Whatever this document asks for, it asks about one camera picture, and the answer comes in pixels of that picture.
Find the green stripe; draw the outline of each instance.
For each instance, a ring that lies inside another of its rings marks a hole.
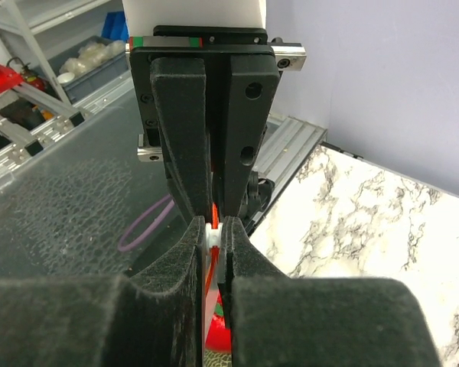
[[[189,45],[191,47],[200,47],[200,38],[198,38],[198,37],[190,37],[189,38]]]
[[[223,306],[221,306],[220,304],[216,304],[216,307],[214,307],[214,313],[217,316],[223,317],[224,316],[224,314],[223,314]]]
[[[143,47],[143,37],[132,38],[132,48]]]

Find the marble surface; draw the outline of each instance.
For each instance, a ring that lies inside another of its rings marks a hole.
[[[291,277],[395,278],[459,367],[459,199],[318,148],[251,238]]]

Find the metal rack frame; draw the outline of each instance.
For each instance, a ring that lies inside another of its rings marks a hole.
[[[65,5],[61,7],[61,9],[47,17],[45,20],[35,21],[28,24],[28,21],[21,13],[21,9],[18,7],[15,0],[0,0],[0,6],[10,14],[11,20],[13,21],[11,22],[6,18],[0,17],[0,30],[11,32],[24,38],[25,43],[36,56],[39,61],[39,66],[43,70],[44,75],[49,80],[51,86],[61,101],[71,105],[67,94],[58,82],[56,73],[51,68],[51,65],[44,55],[40,44],[37,42],[35,35],[56,27],[65,21],[75,18],[77,15],[93,10],[94,8],[97,8],[107,2],[110,2],[110,0],[76,0],[74,2],[70,2],[70,4],[65,2]]]
[[[12,89],[13,93],[53,112],[55,117],[29,132],[0,116],[0,134],[6,135],[11,141],[9,145],[0,150],[0,178],[33,159],[24,148],[26,145],[37,141],[43,148],[50,147],[75,129],[75,125],[79,123],[78,118],[81,117],[80,113],[85,119],[88,119],[124,94],[129,93],[132,88],[131,73],[127,71],[73,106],[53,99],[26,84]]]

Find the white paper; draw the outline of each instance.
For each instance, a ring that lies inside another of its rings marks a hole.
[[[122,0],[130,36],[157,25],[265,28],[266,0]]]

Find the gray table surface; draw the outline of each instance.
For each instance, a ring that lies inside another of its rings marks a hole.
[[[139,248],[117,250],[125,229],[168,193],[163,164],[138,161],[141,130],[131,90],[0,180],[0,276],[136,273],[181,237],[174,209]]]

